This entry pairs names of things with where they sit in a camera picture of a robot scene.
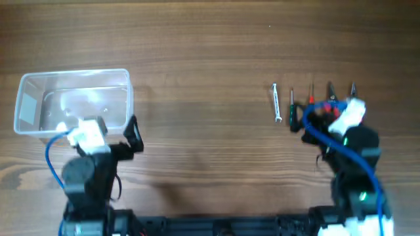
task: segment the wood grain surface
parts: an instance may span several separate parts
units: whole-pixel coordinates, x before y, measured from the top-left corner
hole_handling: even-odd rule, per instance
[[[56,235],[66,198],[43,144],[13,131],[25,73],[126,68],[146,149],[121,163],[117,208],[139,215],[255,216],[331,204],[327,165],[268,89],[324,100],[352,81],[379,131],[377,174],[397,235],[420,234],[420,10],[316,1],[0,6],[0,235]],[[75,155],[51,151],[61,172]]]

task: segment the wooden table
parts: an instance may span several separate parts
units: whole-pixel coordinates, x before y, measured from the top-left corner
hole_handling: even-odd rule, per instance
[[[122,163],[117,204],[139,215],[267,215],[331,204],[315,165],[268,93],[304,102],[356,82],[381,135],[377,174],[397,235],[420,233],[419,5],[238,2],[0,6],[0,235],[55,235],[66,197],[44,146],[12,129],[21,76],[126,68],[146,149]],[[75,155],[51,151],[53,165]]]

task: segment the clear plastic container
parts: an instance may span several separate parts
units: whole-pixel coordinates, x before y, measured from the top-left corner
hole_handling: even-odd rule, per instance
[[[25,74],[14,109],[14,131],[52,138],[99,115],[108,134],[121,134],[133,114],[133,86],[126,69]]]

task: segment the wrench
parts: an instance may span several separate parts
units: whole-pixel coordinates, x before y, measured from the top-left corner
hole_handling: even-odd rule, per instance
[[[278,97],[277,97],[277,84],[273,83],[271,86],[271,89],[273,90],[273,101],[274,101],[274,109],[276,110],[276,119],[275,121],[279,121],[280,123],[283,121],[283,119],[280,117],[280,109],[278,107]]]

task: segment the green light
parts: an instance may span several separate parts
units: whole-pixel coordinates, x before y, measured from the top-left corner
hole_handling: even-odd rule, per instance
[[[366,200],[366,197],[368,197],[368,193],[361,192],[360,195],[359,195],[359,200],[365,201]]]

